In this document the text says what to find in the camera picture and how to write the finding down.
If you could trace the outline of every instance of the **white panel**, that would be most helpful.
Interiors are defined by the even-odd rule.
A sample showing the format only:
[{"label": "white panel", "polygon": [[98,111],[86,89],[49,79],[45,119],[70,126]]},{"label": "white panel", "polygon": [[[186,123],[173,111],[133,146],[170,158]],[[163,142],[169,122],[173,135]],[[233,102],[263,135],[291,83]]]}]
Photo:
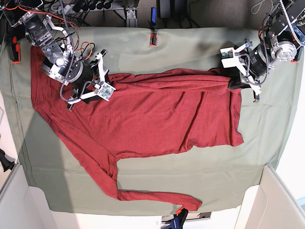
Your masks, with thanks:
[{"label": "white panel", "polygon": [[294,123],[276,169],[277,174],[296,198],[305,197],[305,63]]},{"label": "white panel", "polygon": [[[33,196],[24,175],[23,168],[17,164],[0,193],[0,226],[4,229],[56,229],[48,205],[41,201],[41,193]],[[41,203],[37,208],[36,201]]]},{"label": "white panel", "polygon": [[245,195],[235,229],[305,229],[305,213],[271,166],[264,167],[259,187],[250,214],[242,212],[249,209]]},{"label": "white panel", "polygon": [[[10,131],[10,125],[8,117],[5,112],[4,101],[0,91],[0,149],[2,149],[6,155],[14,158],[17,161],[17,151],[14,144],[13,136]],[[3,172],[3,168],[0,165],[0,188],[5,183],[5,180],[10,174],[10,170]]]},{"label": "white panel", "polygon": [[106,216],[52,211],[58,229],[160,229],[161,216]]}]

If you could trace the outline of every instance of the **black cable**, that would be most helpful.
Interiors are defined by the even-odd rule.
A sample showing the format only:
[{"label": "black cable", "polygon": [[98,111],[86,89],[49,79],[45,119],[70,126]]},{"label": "black cable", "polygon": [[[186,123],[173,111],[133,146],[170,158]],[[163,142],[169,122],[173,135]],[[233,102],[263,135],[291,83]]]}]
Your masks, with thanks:
[{"label": "black cable", "polygon": [[[95,49],[95,43],[90,43],[90,44],[92,44],[93,45],[93,47],[92,47],[92,52],[94,51],[94,49]],[[84,50],[83,51],[81,51],[81,59],[79,59],[79,61],[84,61],[88,56],[89,56],[89,54],[88,55],[86,55],[85,57],[83,57],[83,54],[84,54],[84,52],[86,51],[86,49],[87,49],[87,47],[89,46],[89,44],[87,44],[87,46],[84,48]]]},{"label": "black cable", "polygon": [[164,27],[167,29],[167,18],[163,18]]},{"label": "black cable", "polygon": [[83,21],[82,19],[79,19],[79,18],[74,17],[74,16],[70,16],[70,17],[71,17],[72,19],[75,19],[75,20],[77,20],[78,22],[84,24],[85,26],[90,26],[89,23],[87,23],[86,21]]},{"label": "black cable", "polygon": [[61,99],[62,99],[63,101],[65,101],[65,102],[74,102],[74,101],[77,101],[77,100],[79,99],[79,97],[81,97],[81,95],[80,95],[78,98],[75,98],[75,99],[65,99],[65,98],[63,97],[63,95],[62,95],[63,87],[64,87],[64,85],[65,85],[65,82],[66,82],[66,80],[67,80],[67,78],[68,78],[68,76],[69,76],[69,73],[70,73],[70,71],[71,71],[71,69],[72,69],[72,66],[73,66],[73,64],[74,64],[74,52],[75,52],[75,49],[74,49],[74,42],[73,42],[72,36],[71,36],[71,34],[70,34],[70,32],[69,32],[69,26],[68,26],[68,22],[67,22],[67,20],[66,20],[66,15],[65,15],[65,12],[64,12],[63,2],[62,2],[62,0],[59,0],[59,1],[61,2],[62,18],[63,18],[63,21],[64,21],[64,23],[65,23],[66,32],[67,32],[67,34],[69,35],[70,45],[71,45],[71,47],[72,47],[72,49],[71,49],[71,60],[70,60],[70,63],[69,63],[68,70],[67,70],[67,72],[66,72],[65,78],[63,79],[62,84],[61,84],[60,97],[61,97]]},{"label": "black cable", "polygon": [[199,2],[199,0],[192,1],[192,2],[189,3],[189,12],[187,12],[187,17],[189,18],[191,23],[194,23],[198,28],[200,28],[200,25],[191,18],[191,5],[194,4],[194,3],[197,3],[197,2]]}]

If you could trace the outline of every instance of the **red shirt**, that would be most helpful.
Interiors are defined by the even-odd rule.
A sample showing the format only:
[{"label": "red shirt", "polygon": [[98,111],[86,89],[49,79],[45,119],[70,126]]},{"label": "red shirt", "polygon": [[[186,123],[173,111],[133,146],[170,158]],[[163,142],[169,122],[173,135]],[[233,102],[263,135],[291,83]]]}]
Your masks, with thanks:
[{"label": "red shirt", "polygon": [[[34,109],[110,197],[163,201],[195,211],[202,202],[189,195],[118,190],[117,161],[243,142],[237,132],[240,90],[228,90],[230,78],[219,76],[218,70],[112,74],[116,91],[109,102],[80,102],[70,112],[59,96],[61,84],[42,72],[43,59],[42,52],[32,47]],[[70,90],[65,87],[66,98]]]}]

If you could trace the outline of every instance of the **floor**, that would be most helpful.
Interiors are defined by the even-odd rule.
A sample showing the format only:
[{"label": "floor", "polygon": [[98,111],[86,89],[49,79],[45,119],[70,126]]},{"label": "floor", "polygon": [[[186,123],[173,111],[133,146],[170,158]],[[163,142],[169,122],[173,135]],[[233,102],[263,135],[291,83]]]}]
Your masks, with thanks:
[{"label": "floor", "polygon": [[[272,7],[272,0],[188,0],[191,9],[191,18],[200,27],[229,27],[229,28],[249,28],[257,30],[263,19]],[[138,8],[138,27],[149,28],[151,7],[156,7],[157,0],[140,0]],[[252,15],[250,10],[255,4],[262,2],[261,8],[256,15]],[[125,21],[113,11],[92,12],[86,18],[86,22],[91,26],[104,27],[124,27]],[[178,22],[173,19],[167,21],[167,28],[180,28]],[[184,20],[182,26],[188,26]],[[165,28],[162,19],[157,20],[157,27]]]}]

